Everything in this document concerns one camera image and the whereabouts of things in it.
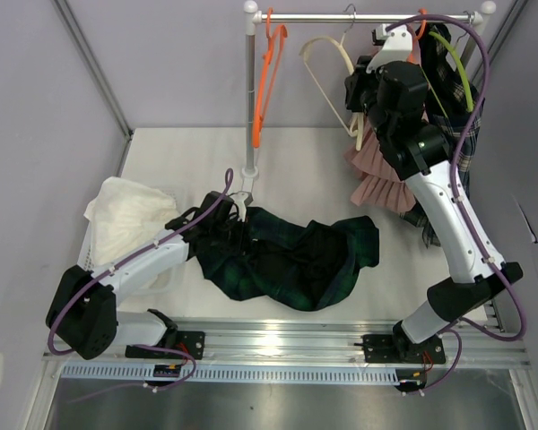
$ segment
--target plaid shirt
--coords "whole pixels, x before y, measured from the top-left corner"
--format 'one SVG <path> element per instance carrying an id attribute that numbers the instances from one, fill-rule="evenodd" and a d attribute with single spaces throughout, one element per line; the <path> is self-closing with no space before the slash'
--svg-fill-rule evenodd
<path id="1" fill-rule="evenodd" d="M 292 249 L 301 238 L 318 226 L 317 222 L 311 221 L 303 228 L 279 219 L 264 209 L 247 208 L 247 234 L 251 241 L 267 240 Z M 205 278 L 233 300 L 269 296 L 299 311 L 317 311 L 344 300 L 352 292 L 359 270 L 378 264 L 378 229 L 369 217 L 338 221 L 332 228 L 346 235 L 347 258 L 318 304 L 299 289 L 288 288 L 260 276 L 251 263 L 255 252 L 231 256 L 212 247 L 209 252 L 199 254 L 197 259 Z"/>
<path id="2" fill-rule="evenodd" d="M 452 153 L 456 148 L 458 138 L 464 130 L 470 114 L 466 112 L 466 98 L 464 96 L 464 87 L 460 75 L 448 63 L 448 51 L 445 49 L 444 45 L 432 38 L 429 35 L 430 31 L 440 33 L 440 35 L 448 41 L 450 41 L 450 33 L 448 32 L 447 26 L 443 24 L 431 24 L 425 30 L 420 45 L 422 68 L 427 74 L 432 88 L 438 94 L 438 98 L 447 112 L 448 118 L 442 116 L 442 110 L 434 99 L 431 91 L 429 92 L 426 102 L 427 116 L 429 122 L 439 127 L 447 138 L 452 149 L 452 159 Z M 473 99 L 476 100 L 479 97 L 479 93 L 472 85 L 471 92 L 473 94 Z M 481 128 L 482 109 L 483 106 L 481 106 L 478 116 L 475 118 L 473 125 L 464 140 L 460 160 L 458 161 L 458 175 L 460 176 L 461 183 L 467 196 L 469 196 L 470 185 L 469 170 L 474 153 L 476 152 L 476 141 L 478 139 L 478 132 Z M 415 227 L 422 228 L 422 240 L 426 246 L 440 246 L 438 237 L 430 225 L 424 209 L 419 203 L 416 203 L 410 211 L 402 213 L 401 218 L 410 222 Z"/>

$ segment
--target pink ruffled garment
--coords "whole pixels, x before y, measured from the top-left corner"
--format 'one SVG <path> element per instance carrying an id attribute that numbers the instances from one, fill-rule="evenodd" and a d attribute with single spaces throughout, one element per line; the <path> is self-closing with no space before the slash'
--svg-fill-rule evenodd
<path id="1" fill-rule="evenodd" d="M 413 44 L 409 61 L 420 63 L 421 49 L 418 42 Z M 351 196 L 357 206 L 363 203 L 374 204 L 391 211 L 402 213 L 412 209 L 416 199 L 411 190 L 398 178 L 395 170 L 385 161 L 380 151 L 377 137 L 365 118 L 362 148 L 357 151 L 354 145 L 344 154 L 362 182 Z"/>

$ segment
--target gray floor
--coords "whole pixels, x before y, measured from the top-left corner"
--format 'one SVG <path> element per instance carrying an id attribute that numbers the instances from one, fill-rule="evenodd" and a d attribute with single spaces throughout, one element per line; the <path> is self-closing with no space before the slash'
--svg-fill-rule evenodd
<path id="1" fill-rule="evenodd" d="M 392 387 L 186 383 L 152 394 L 116 382 L 63 380 L 49 430 L 524 429 L 508 372 L 455 372 L 425 398 Z"/>

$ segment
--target gray wall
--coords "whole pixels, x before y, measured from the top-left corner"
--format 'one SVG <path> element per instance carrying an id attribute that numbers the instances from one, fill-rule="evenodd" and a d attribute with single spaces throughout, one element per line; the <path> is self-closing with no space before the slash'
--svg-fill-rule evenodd
<path id="1" fill-rule="evenodd" d="M 353 2 L 359 13 L 432 13 L 477 10 L 482 0 L 259 0 L 266 11 L 342 13 Z M 112 88 L 133 127 L 243 125 L 245 121 L 244 0 L 71 0 Z M 512 0 L 497 0 L 486 39 L 494 34 Z M 344 24 L 289 25 L 282 66 L 266 124 L 338 126 L 308 75 L 299 51 L 316 36 L 340 38 Z M 368 25 L 347 36 L 352 58 L 370 51 Z M 266 49 L 257 30 L 257 75 Z M 315 45 L 313 70 L 340 111 L 343 61 L 330 44 Z"/>
<path id="2" fill-rule="evenodd" d="M 538 0 L 531 0 L 493 66 L 474 162 L 473 204 L 496 245 L 519 261 L 516 291 L 530 323 L 525 338 L 538 379 Z M 503 316 L 517 328 L 507 297 Z"/>
<path id="3" fill-rule="evenodd" d="M 123 145 L 50 2 L 0 1 L 0 430 L 20 423 L 83 208 Z"/>

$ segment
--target white table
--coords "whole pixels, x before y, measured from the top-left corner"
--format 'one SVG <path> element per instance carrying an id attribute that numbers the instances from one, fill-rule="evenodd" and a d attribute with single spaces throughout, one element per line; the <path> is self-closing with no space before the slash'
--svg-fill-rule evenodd
<path id="1" fill-rule="evenodd" d="M 351 295 L 341 303 L 305 313 L 268 297 L 233 301 L 204 279 L 194 258 L 184 265 L 183 281 L 172 292 L 130 297 L 120 310 L 152 307 L 171 317 L 321 323 L 387 322 L 408 316 L 425 301 L 430 286 L 448 277 L 447 261 L 441 249 L 425 247 L 419 228 L 390 211 L 349 201 L 359 184 L 343 159 L 350 144 L 342 129 L 265 129 L 253 192 L 254 205 L 301 226 L 312 219 L 332 224 L 363 214 L 373 219 L 380 231 L 380 264 L 362 269 Z M 235 170 L 231 191 L 239 191 L 244 158 L 243 128 L 137 129 L 122 177 L 183 189 L 187 207 L 198 206 L 208 192 L 223 189 L 227 168 Z M 470 316 L 486 321 L 483 308 Z"/>

